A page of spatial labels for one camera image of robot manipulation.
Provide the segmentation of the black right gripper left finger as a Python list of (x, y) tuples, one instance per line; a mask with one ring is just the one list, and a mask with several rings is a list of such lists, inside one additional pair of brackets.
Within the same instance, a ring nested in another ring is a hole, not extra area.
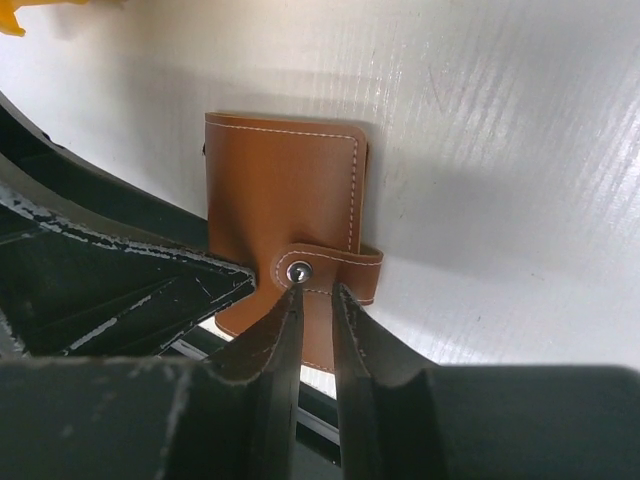
[(286, 479), (303, 298), (289, 289), (205, 361), (35, 358), (1, 364), (5, 479)]

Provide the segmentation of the yellow plastic bin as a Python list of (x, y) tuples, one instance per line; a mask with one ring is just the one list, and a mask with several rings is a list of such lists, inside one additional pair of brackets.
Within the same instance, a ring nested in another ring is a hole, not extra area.
[(56, 37), (71, 39), (103, 17), (128, 12), (132, 1), (2, 1), (1, 34), (25, 37), (36, 29), (36, 18), (47, 22)]

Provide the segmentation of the brown leather card holder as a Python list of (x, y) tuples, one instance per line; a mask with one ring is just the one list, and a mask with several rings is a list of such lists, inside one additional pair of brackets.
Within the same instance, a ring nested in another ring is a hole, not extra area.
[(331, 295), (374, 301), (383, 254), (362, 241), (369, 156), (357, 126), (229, 113), (205, 116), (209, 249), (249, 267), (253, 294), (215, 318), (233, 337), (295, 284), (303, 291), (302, 362), (334, 370)]

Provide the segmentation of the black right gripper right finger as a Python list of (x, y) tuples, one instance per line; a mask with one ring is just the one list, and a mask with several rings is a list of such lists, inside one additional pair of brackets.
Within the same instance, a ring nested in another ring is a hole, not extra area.
[(332, 294), (348, 479), (635, 479), (639, 375), (619, 366), (440, 366)]

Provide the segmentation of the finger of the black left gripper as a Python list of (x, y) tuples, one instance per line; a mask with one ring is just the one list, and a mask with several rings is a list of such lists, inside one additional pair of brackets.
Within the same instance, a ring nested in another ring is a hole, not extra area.
[(229, 268), (204, 222), (89, 164), (1, 99), (4, 268)]
[(255, 289), (253, 273), (1, 184), (1, 353), (154, 356)]

